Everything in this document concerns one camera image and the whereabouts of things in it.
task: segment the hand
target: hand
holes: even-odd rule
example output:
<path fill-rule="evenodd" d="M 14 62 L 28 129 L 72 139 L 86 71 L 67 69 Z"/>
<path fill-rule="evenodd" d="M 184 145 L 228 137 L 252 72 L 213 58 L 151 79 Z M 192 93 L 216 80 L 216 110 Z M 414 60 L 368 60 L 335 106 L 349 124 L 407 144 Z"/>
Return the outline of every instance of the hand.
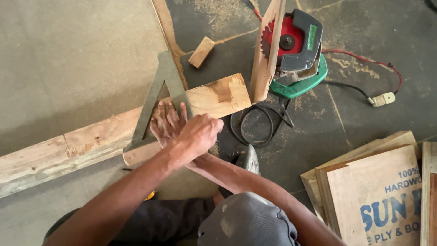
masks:
<path fill-rule="evenodd" d="M 186 150 L 193 157 L 206 153 L 217 141 L 217 133 L 223 129 L 223 120 L 214 119 L 209 114 L 196 115 L 188 121 L 176 138 L 183 143 Z"/>
<path fill-rule="evenodd" d="M 163 131 L 158 127 L 158 122 L 155 117 L 150 120 L 150 130 L 158 140 L 161 148 L 167 146 L 170 141 L 179 136 L 182 128 L 187 124 L 187 107 L 185 103 L 180 103 L 180 118 L 176 113 L 172 102 L 168 103 L 168 107 L 164 102 L 158 103 L 159 121 L 163 126 Z"/>
<path fill-rule="evenodd" d="M 150 130 L 153 135 L 161 148 L 172 141 L 182 143 L 184 152 L 193 156 L 189 158 L 190 161 L 206 153 L 215 144 L 217 133 L 223 128 L 221 119 L 213 119 L 208 114 L 197 115 L 187 123 L 187 108 L 184 103 L 180 104 L 180 117 L 171 102 L 167 109 L 163 102 L 159 102 L 158 109 L 163 131 L 159 129 L 157 119 L 152 117 Z"/>

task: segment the green saw base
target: green saw base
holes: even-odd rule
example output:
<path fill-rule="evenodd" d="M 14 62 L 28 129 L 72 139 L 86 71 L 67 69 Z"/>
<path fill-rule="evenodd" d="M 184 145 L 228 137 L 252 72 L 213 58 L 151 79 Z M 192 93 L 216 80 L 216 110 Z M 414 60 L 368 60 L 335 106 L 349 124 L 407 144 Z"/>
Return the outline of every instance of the green saw base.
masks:
<path fill-rule="evenodd" d="M 288 86 L 278 83 L 274 79 L 270 84 L 269 92 L 278 97 L 292 99 L 311 90 L 322 80 L 324 80 L 327 74 L 328 67 L 326 66 L 325 57 L 323 57 L 323 55 L 320 55 L 319 68 L 317 69 L 317 73 L 314 76 L 308 79 L 294 82 L 293 84 Z"/>

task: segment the red wire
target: red wire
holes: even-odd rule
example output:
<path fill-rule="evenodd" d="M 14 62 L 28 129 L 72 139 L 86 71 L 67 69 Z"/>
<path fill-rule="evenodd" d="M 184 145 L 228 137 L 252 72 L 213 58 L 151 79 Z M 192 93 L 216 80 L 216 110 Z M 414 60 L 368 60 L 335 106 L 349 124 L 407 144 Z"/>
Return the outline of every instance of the red wire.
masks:
<path fill-rule="evenodd" d="M 363 60 L 363 61 L 366 61 L 366 62 L 371 62 L 371 63 L 376 63 L 376 64 L 387 66 L 387 67 L 393 69 L 398 74 L 398 77 L 399 77 L 399 86 L 398 86 L 398 89 L 394 92 L 394 94 L 398 93 L 399 89 L 401 88 L 402 81 L 403 81 L 402 74 L 391 63 L 371 61 L 371 60 L 368 60 L 368 59 L 366 59 L 364 57 L 355 55 L 355 54 L 353 54 L 353 53 L 351 53 L 349 51 L 345 51 L 345 50 L 341 50 L 341 49 L 322 49 L 322 52 L 323 53 L 325 53 L 325 52 L 344 53 L 344 54 L 347 54 L 349 56 L 353 56 L 353 57 L 355 57 L 355 58 L 357 58 L 359 60 Z"/>
<path fill-rule="evenodd" d="M 261 15 L 260 15 L 260 13 L 258 12 L 258 10 L 257 10 L 257 9 L 253 9 L 253 11 L 254 11 L 255 14 L 257 15 L 258 19 L 259 19 L 260 21 L 263 21 L 263 18 L 261 17 Z"/>

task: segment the wood piece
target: wood piece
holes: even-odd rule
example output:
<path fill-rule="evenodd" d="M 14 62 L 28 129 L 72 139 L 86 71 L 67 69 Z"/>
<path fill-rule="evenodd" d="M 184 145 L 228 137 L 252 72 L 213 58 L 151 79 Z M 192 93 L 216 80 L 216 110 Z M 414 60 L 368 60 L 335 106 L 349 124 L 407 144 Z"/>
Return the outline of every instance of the wood piece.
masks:
<path fill-rule="evenodd" d="M 423 143 L 420 245 L 437 245 L 437 143 Z"/>
<path fill-rule="evenodd" d="M 255 57 L 253 59 L 252 77 L 250 79 L 249 96 L 252 103 L 264 101 L 267 98 L 270 83 L 272 82 L 275 70 L 277 53 L 279 50 L 279 39 L 281 29 L 273 29 L 270 57 L 267 60 L 261 50 L 261 35 L 266 26 L 275 20 L 275 26 L 282 26 L 285 11 L 285 0 L 272 0 L 261 21 L 258 31 L 257 42 L 255 43 Z"/>
<path fill-rule="evenodd" d="M 364 222 L 362 228 L 366 230 L 368 244 L 419 245 L 422 180 L 417 171 L 414 146 L 403 145 L 369 157 L 342 162 L 336 166 L 344 164 L 350 166 L 361 211 L 361 218 L 351 217 L 349 223 Z M 326 169 L 334 169 L 336 166 L 316 169 L 321 181 L 319 186 L 325 183 L 322 172 Z M 337 187 L 329 188 L 332 193 L 333 189 L 344 189 L 346 186 L 347 184 L 338 184 Z M 327 197 L 329 194 L 325 191 L 326 189 L 322 192 L 324 204 L 329 199 Z M 350 199 L 344 197 L 343 207 L 336 207 L 335 211 L 349 210 L 347 204 Z M 326 207 L 325 213 L 328 220 L 335 216 Z"/>
<path fill-rule="evenodd" d="M 122 153 L 141 107 L 0 157 L 0 198 Z"/>
<path fill-rule="evenodd" d="M 416 156 L 418 159 L 421 158 L 421 152 L 417 146 L 416 140 L 414 139 L 413 133 L 411 131 L 399 131 L 392 134 L 384 139 L 377 139 L 370 143 L 367 143 L 359 148 L 354 149 L 340 157 L 333 159 L 325 164 L 320 165 L 317 168 L 323 168 L 337 163 L 345 162 L 357 157 L 372 154 L 374 152 L 387 150 L 402 144 L 412 144 L 416 151 Z M 325 211 L 323 208 L 322 198 L 320 196 L 319 185 L 317 183 L 316 169 L 311 169 L 308 172 L 301 174 L 301 179 L 308 193 L 308 196 L 313 204 L 314 210 L 318 215 L 318 218 L 326 222 Z"/>
<path fill-rule="evenodd" d="M 332 215 L 329 227 L 349 246 L 367 246 L 354 177 L 346 164 L 322 169 L 322 183 L 328 187 L 325 208 Z"/>
<path fill-rule="evenodd" d="M 194 113 L 215 118 L 250 106 L 241 74 L 187 91 Z M 0 198 L 122 153 L 142 107 L 0 157 Z M 159 144 L 148 145 L 150 153 Z"/>
<path fill-rule="evenodd" d="M 197 46 L 194 53 L 191 55 L 188 62 L 195 66 L 196 68 L 199 68 L 205 58 L 209 55 L 209 53 L 214 48 L 215 42 L 210 40 L 208 37 L 204 37 L 202 42 L 200 42 L 199 46 Z"/>
<path fill-rule="evenodd" d="M 194 115 L 210 113 L 213 118 L 222 118 L 251 106 L 249 95 L 241 74 L 235 74 L 218 81 L 187 91 L 188 101 Z M 153 115 L 157 117 L 158 109 Z M 135 165 L 154 156 L 160 148 L 157 142 L 123 153 L 126 165 Z"/>

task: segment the carpenter's square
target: carpenter's square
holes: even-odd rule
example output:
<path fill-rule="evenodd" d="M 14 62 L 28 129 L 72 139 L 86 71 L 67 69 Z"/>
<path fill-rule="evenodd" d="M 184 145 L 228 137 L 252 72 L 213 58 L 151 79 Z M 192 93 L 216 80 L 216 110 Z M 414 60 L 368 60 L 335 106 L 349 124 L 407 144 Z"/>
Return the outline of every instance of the carpenter's square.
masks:
<path fill-rule="evenodd" d="M 177 112 L 180 114 L 180 103 L 184 102 L 187 107 L 188 119 L 193 116 L 187 94 L 182 86 L 179 72 L 177 71 L 170 51 L 159 53 L 158 62 L 158 69 L 156 70 L 155 77 L 150 85 L 149 93 L 147 94 L 146 102 L 144 102 L 144 106 L 138 118 L 131 143 L 123 149 L 123 152 L 127 152 L 156 141 L 156 138 L 153 136 L 146 137 L 146 130 L 153 113 L 153 108 L 155 108 L 158 95 L 160 94 L 164 83 L 167 85 L 171 100 Z"/>

